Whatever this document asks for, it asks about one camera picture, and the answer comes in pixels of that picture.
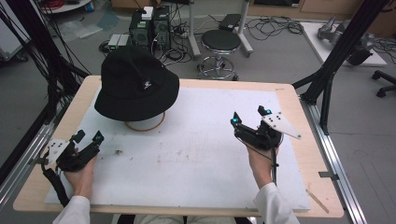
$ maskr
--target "hand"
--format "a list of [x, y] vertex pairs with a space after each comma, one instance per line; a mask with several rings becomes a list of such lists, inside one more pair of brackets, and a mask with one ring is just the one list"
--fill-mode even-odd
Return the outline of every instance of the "hand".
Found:
[[97, 156], [92, 158], [82, 170], [77, 172], [64, 172], [64, 176], [74, 190], [74, 195], [84, 196], [88, 200], [92, 196], [93, 166]]
[[257, 186], [261, 189], [264, 185], [273, 182], [271, 177], [272, 161], [271, 150], [264, 151], [244, 142], [247, 146], [248, 160]]

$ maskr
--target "wheel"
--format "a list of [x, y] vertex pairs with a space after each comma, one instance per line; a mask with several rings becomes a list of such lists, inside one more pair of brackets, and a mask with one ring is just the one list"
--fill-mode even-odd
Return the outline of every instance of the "wheel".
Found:
[[386, 95], [387, 94], [384, 91], [382, 91], [382, 90], [379, 90], [379, 92], [376, 93], [376, 96], [378, 96], [379, 98], [382, 98], [382, 97], [384, 97]]
[[239, 76], [237, 75], [233, 76], [233, 81], [237, 81], [237, 80], [239, 80]]
[[379, 78], [381, 78], [381, 76], [379, 74], [373, 73], [372, 79], [377, 80]]

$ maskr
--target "person's arm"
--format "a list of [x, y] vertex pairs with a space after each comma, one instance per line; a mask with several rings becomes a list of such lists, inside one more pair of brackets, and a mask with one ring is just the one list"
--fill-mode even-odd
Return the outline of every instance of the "person's arm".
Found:
[[96, 157], [78, 172], [64, 172], [64, 176], [74, 190], [74, 196], [52, 223], [90, 223], [90, 199], [92, 196], [93, 166], [95, 162]]
[[249, 163], [260, 191], [254, 200], [266, 224], [299, 223], [290, 205], [282, 197], [271, 177], [271, 151], [261, 151], [247, 144]]

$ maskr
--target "white sleeve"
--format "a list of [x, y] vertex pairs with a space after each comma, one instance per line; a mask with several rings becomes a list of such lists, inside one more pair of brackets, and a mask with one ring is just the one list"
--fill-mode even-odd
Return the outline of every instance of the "white sleeve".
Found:
[[300, 223], [274, 183], [262, 187], [254, 203], [266, 224]]
[[90, 223], [90, 200], [83, 196], [73, 196], [64, 210], [53, 220], [53, 224]]

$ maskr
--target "black stool seat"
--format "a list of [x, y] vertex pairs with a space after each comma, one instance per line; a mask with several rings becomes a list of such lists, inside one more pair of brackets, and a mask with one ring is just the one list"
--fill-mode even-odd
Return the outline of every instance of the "black stool seat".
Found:
[[225, 30], [211, 30], [205, 32], [201, 41], [204, 45], [214, 50], [235, 50], [241, 45], [239, 36]]

